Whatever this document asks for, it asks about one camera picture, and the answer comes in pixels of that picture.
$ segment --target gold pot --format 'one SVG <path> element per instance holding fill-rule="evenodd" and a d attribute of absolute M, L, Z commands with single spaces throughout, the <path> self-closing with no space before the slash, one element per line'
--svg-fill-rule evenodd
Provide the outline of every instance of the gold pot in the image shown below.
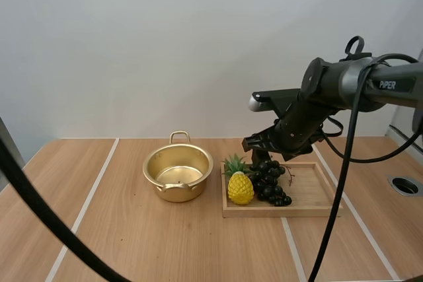
<path fill-rule="evenodd" d="M 173 143 L 173 137 L 184 134 L 188 143 Z M 145 177 L 154 185 L 156 194 L 167 201 L 189 201 L 206 188 L 213 169 L 213 158 L 191 144 L 185 131 L 175 131 L 169 145 L 153 151 L 144 161 Z"/>

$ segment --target grape stem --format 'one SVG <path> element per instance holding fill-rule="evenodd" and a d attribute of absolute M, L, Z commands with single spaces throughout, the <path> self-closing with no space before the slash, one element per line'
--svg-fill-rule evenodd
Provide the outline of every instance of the grape stem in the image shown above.
<path fill-rule="evenodd" d="M 295 174 L 292 174 L 291 173 L 291 171 L 290 171 L 290 167 L 289 166 L 286 166 L 286 165 L 283 165 L 283 164 L 281 164 L 287 171 L 288 171 L 288 173 L 289 173 L 289 186 L 291 187 L 291 184 L 292 184 L 292 182 L 293 182 L 293 178 L 295 177 Z"/>

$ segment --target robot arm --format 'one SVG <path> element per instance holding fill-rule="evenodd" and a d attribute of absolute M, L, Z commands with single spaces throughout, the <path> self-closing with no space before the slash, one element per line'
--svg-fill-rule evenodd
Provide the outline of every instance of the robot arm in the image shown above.
<path fill-rule="evenodd" d="M 349 49 L 358 40 L 358 50 Z M 311 145 L 322 141 L 323 122 L 340 110 L 352 108 L 360 71 L 374 58 L 362 53 L 364 41 L 353 38 L 346 49 L 348 57 L 336 63 L 321 58 L 308 66 L 301 88 L 254 92 L 249 108 L 253 112 L 273 110 L 278 119 L 274 125 L 243 140 L 244 151 L 253 150 L 253 162 L 268 158 L 267 152 L 281 153 L 285 160 L 311 153 Z M 372 112 L 385 104 L 423 108 L 423 63 L 391 67 L 387 63 L 371 66 L 359 111 Z M 414 130 L 420 127 L 420 111 L 414 116 Z"/>

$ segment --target wooden tray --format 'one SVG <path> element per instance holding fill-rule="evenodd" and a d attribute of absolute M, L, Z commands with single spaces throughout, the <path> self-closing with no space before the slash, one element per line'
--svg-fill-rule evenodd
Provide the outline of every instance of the wooden tray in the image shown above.
<path fill-rule="evenodd" d="M 295 174 L 289 186 L 289 173 L 278 178 L 279 185 L 286 195 L 291 196 L 292 204 L 285 207 L 274 207 L 267 201 L 259 201 L 256 197 L 248 205 L 234 204 L 227 195 L 229 178 L 223 174 L 225 165 L 221 164 L 223 217 L 328 217 L 334 199 L 334 190 L 316 162 L 284 162 Z M 344 212 L 339 207 L 338 216 Z"/>

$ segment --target pot rim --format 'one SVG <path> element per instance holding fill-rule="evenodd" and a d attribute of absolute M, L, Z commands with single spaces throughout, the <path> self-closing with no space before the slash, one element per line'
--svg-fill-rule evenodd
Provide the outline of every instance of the pot rim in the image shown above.
<path fill-rule="evenodd" d="M 166 184 L 164 184 L 164 183 L 161 183 L 161 182 L 158 182 L 158 181 L 156 181 L 156 179 L 154 179 L 151 175 L 150 175 L 150 173 L 148 173 L 148 171 L 147 171 L 147 165 L 148 165 L 148 163 L 150 162 L 150 160 L 154 157 L 154 155 L 156 155 L 158 152 L 160 152 L 160 151 L 162 151 L 162 150 L 164 150 L 164 149 L 168 149 L 168 148 L 171 148 L 171 147 L 191 147 L 191 148 L 194 148 L 194 149 L 196 149 L 196 150 L 199 150 L 199 151 L 201 151 L 201 152 L 203 152 L 203 154 L 206 156 L 206 158 L 207 158 L 207 160 L 208 160 L 208 162 L 209 162 L 209 167 L 208 167 L 208 169 L 207 169 L 207 171 L 206 171 L 206 173 L 204 173 L 203 174 L 203 176 L 201 177 L 201 178 L 199 178 L 198 180 L 195 180 L 195 181 L 193 181 L 193 182 L 191 182 L 191 183 L 188 183 L 187 185 L 190 187 L 190 188 L 192 188 L 192 187 L 194 187 L 195 185 L 197 185 L 197 184 L 199 184 L 199 183 L 201 183 L 201 182 L 203 182 L 211 173 L 212 173 L 212 170 L 213 170 L 213 165 L 214 165 L 214 162 L 213 162 L 213 157 L 212 157 L 212 155 L 210 154 L 210 153 L 208 153 L 206 150 L 204 150 L 204 149 L 202 149 L 202 148 L 200 148 L 200 147 L 197 147 L 196 145 L 192 145 L 192 144 L 190 144 L 190 143 L 172 143 L 172 144 L 170 144 L 170 145 L 165 145 L 164 147 L 161 147 L 161 148 L 158 148 L 158 149 L 156 149 L 156 150 L 154 150 L 154 151 L 152 151 L 152 152 L 150 152 L 149 154 L 148 154 L 148 156 L 145 158 L 145 160 L 144 160 L 144 163 L 143 163 L 143 173 L 144 173 L 144 176 L 152 183 L 152 184 L 154 184 L 154 185 L 156 185 L 156 186 L 159 186 L 160 188 L 162 188 L 163 186 L 165 186 Z"/>

